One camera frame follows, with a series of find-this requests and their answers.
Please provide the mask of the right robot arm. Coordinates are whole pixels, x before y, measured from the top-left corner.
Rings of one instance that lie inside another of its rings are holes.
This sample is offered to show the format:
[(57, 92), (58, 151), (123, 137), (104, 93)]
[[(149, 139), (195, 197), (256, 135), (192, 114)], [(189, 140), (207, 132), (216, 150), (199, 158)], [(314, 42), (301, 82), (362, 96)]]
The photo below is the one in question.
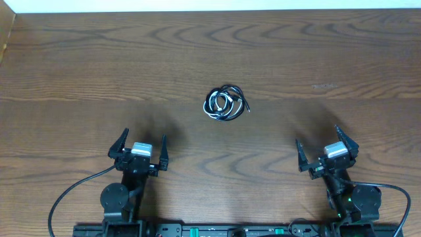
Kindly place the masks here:
[(321, 236), (375, 236), (374, 221), (380, 218), (382, 192), (373, 184), (351, 180), (347, 169), (355, 165), (359, 145), (339, 126), (335, 131), (339, 141), (327, 145), (313, 163), (307, 159), (302, 143), (295, 141), (299, 171), (324, 181), (328, 202), (337, 212), (337, 219), (321, 226), (318, 232)]

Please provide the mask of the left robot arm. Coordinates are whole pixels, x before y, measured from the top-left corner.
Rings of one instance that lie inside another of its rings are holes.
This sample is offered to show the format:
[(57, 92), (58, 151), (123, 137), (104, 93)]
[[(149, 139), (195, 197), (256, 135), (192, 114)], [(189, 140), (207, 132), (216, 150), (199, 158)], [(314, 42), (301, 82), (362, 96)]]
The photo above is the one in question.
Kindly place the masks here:
[(136, 142), (131, 148), (125, 147), (129, 129), (110, 147), (108, 156), (114, 159), (114, 168), (122, 172), (121, 182), (106, 186), (100, 197), (104, 209), (102, 236), (154, 236), (155, 228), (148, 221), (140, 219), (138, 212), (150, 176), (158, 176), (168, 170), (166, 136), (162, 137), (159, 162), (151, 162), (153, 146)]

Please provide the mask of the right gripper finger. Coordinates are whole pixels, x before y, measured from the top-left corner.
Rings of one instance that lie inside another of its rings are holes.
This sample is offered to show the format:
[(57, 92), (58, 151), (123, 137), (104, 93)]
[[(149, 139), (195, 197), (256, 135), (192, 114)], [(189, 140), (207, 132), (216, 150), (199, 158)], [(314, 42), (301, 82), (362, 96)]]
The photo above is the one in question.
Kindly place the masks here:
[(344, 133), (344, 131), (338, 125), (335, 125), (335, 131), (337, 133), (339, 141), (344, 143), (350, 156), (357, 157), (359, 152), (359, 145), (350, 137), (348, 137), (348, 135), (346, 135), (346, 133)]
[(309, 161), (303, 150), (303, 145), (298, 139), (295, 140), (295, 144), (296, 144), (297, 153), (298, 153), (299, 172), (307, 171), (309, 169)]

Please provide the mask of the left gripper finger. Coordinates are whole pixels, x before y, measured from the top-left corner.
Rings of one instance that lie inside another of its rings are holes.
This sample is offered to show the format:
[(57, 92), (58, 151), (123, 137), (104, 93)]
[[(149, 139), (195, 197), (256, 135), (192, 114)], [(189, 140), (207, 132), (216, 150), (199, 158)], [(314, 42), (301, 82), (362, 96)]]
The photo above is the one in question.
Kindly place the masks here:
[(120, 137), (115, 141), (115, 143), (110, 147), (108, 156), (111, 159), (119, 159), (123, 156), (123, 149), (125, 147), (126, 139), (128, 137), (129, 129), (125, 128)]
[(167, 171), (168, 163), (169, 163), (169, 157), (168, 157), (168, 150), (167, 150), (167, 145), (166, 145), (166, 135), (164, 134), (162, 136), (162, 147), (161, 147), (161, 154), (159, 157), (159, 170)]

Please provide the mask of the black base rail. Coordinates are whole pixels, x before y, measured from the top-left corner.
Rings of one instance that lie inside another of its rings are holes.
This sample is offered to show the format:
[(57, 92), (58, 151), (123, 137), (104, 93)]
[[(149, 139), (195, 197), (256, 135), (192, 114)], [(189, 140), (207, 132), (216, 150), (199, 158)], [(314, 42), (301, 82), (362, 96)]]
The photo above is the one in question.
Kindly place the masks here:
[(391, 224), (343, 225), (337, 232), (324, 224), (297, 221), (281, 225), (186, 225), (180, 223), (79, 224), (73, 228), (76, 237), (231, 237), (231, 236), (393, 236), (397, 227)]

